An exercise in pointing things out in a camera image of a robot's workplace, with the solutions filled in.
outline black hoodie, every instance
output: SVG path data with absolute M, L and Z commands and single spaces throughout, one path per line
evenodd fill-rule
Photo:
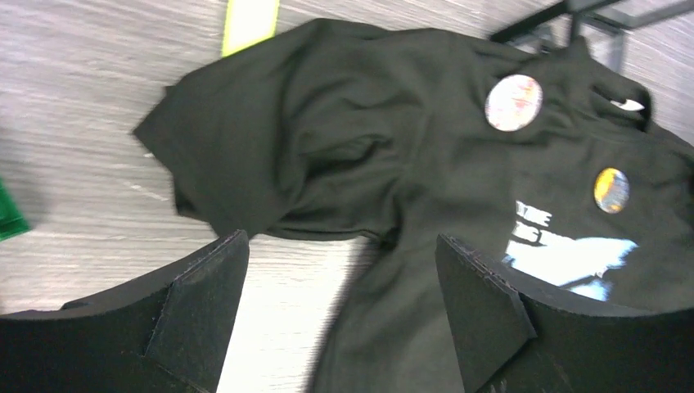
M 518 84 L 488 100 L 509 75 L 534 89 L 513 112 L 522 122 L 498 112 Z M 135 135 L 173 174 L 180 211 L 220 236 L 381 243 L 312 391 L 440 393 L 462 381 L 439 233 L 599 300 L 694 305 L 694 148 L 652 112 L 648 91 L 583 39 L 531 55 L 313 20 L 186 75 Z

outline pin badge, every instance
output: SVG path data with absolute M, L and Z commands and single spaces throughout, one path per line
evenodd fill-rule
M 542 88 L 535 79 L 527 75 L 509 75 L 489 92 L 484 113 L 496 129 L 517 131 L 535 119 L 542 99 Z
M 597 176 L 593 194 L 602 211 L 611 215 L 619 213 L 629 199 L 629 180 L 618 169 L 604 169 Z

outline wooden floor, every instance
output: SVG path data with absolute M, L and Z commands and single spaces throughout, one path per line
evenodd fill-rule
M 482 37 L 539 7 L 283 0 L 279 29 L 325 16 Z M 224 0 L 0 2 L 0 178 L 34 226 L 0 243 L 0 312 L 55 309 L 213 239 L 174 214 L 168 175 L 129 132 L 164 85 L 218 57 L 224 11 Z M 652 88 L 660 123 L 692 142 L 693 33 L 694 16 L 635 32 L 625 70 Z M 601 56 L 606 38 L 590 38 Z M 369 258 L 365 245 L 254 239 L 219 391 L 301 391 L 346 274 Z

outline metal rack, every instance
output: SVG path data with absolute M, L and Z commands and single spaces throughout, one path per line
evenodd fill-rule
M 571 17 L 569 41 L 575 40 L 580 35 L 582 25 L 592 26 L 610 35 L 611 53 L 607 66 L 620 72 L 624 61 L 627 31 L 641 29 L 694 11 L 694 0 L 683 0 L 639 16 L 631 16 L 609 7 L 621 1 L 564 0 L 491 34 L 489 39 L 497 43 L 513 45 L 537 42 L 539 49 L 546 51 L 557 45 L 552 29 L 547 23 L 559 16 L 569 15 Z

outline yellow tape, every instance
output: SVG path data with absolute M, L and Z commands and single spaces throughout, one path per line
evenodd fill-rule
M 222 57 L 272 37 L 279 5 L 280 0 L 229 0 Z

